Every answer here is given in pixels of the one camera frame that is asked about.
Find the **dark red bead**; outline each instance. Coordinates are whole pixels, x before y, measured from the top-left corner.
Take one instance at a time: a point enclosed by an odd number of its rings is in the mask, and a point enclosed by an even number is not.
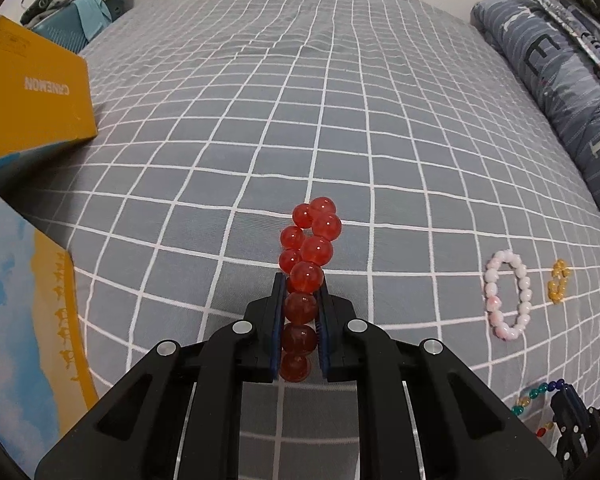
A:
[[[335,213],[320,213],[311,226],[314,235],[333,242],[342,232],[342,222]]]
[[[320,266],[311,262],[298,262],[289,274],[292,287],[298,292],[313,294],[320,288],[324,281],[324,274]]]
[[[308,325],[287,323],[282,331],[282,348],[293,355],[309,355],[318,345],[315,330]]]
[[[291,218],[293,218],[294,224],[302,229],[308,229],[314,222],[314,215],[308,204],[297,205],[291,213]]]
[[[327,198],[325,196],[319,196],[318,198],[314,198],[309,203],[312,211],[314,211],[314,218],[318,213],[335,213],[336,205],[333,203],[331,198]]]
[[[306,262],[316,265],[326,265],[333,257],[331,242],[321,236],[309,236],[302,242],[300,256]]]
[[[297,249],[285,249],[280,253],[280,257],[278,258],[278,265],[282,272],[285,274],[289,274],[291,269],[294,268],[294,265],[302,260],[300,256],[300,251]]]
[[[304,233],[297,225],[290,225],[282,229],[280,233],[280,244],[285,249],[299,249],[304,242]]]
[[[285,354],[280,363],[280,377],[289,383],[304,381],[311,372],[311,363],[303,355]]]
[[[311,294],[293,292],[286,297],[283,313],[291,323],[304,325],[318,315],[318,303]]]

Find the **gray checkered bedsheet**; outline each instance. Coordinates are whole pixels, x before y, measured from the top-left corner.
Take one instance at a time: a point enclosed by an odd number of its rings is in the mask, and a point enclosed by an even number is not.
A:
[[[475,29],[418,0],[156,0],[84,55],[100,134],[14,204],[73,255],[101,394],[161,339],[202,340],[266,296],[291,209],[327,195],[344,230],[326,277],[360,317],[442,339],[508,405],[560,377],[600,404],[600,213]],[[508,247],[534,306],[505,343],[480,274]],[[557,258],[574,275],[554,306]],[[357,442],[354,385],[315,362],[305,383],[245,386],[243,478],[349,480]]]

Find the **light blue cloth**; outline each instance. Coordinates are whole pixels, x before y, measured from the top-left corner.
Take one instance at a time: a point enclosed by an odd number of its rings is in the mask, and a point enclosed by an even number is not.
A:
[[[75,0],[80,14],[80,24],[87,38],[91,41],[111,24],[111,14],[104,0]]]

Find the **white bead bracelet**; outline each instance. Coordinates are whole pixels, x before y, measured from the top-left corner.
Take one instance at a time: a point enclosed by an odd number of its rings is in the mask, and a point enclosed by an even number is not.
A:
[[[503,264],[509,264],[518,279],[518,288],[520,289],[520,304],[518,305],[518,318],[514,326],[509,326],[504,321],[504,316],[500,311],[502,302],[497,296],[498,269]],[[487,297],[487,311],[489,312],[489,323],[494,327],[496,336],[504,341],[514,341],[518,339],[528,325],[531,317],[531,280],[526,276],[526,265],[522,259],[514,254],[511,249],[498,251],[487,263],[487,270],[484,272],[484,294]]]

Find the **triangular cutout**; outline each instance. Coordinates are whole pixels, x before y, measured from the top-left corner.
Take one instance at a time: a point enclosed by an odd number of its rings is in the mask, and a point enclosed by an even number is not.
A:
[[[448,376],[449,385],[460,407],[462,421],[472,440],[477,440],[488,434],[502,431],[502,421],[488,408],[474,390],[455,373]]]
[[[118,440],[128,440],[134,430],[151,380],[149,374],[140,377],[100,419],[96,425],[98,431]]]

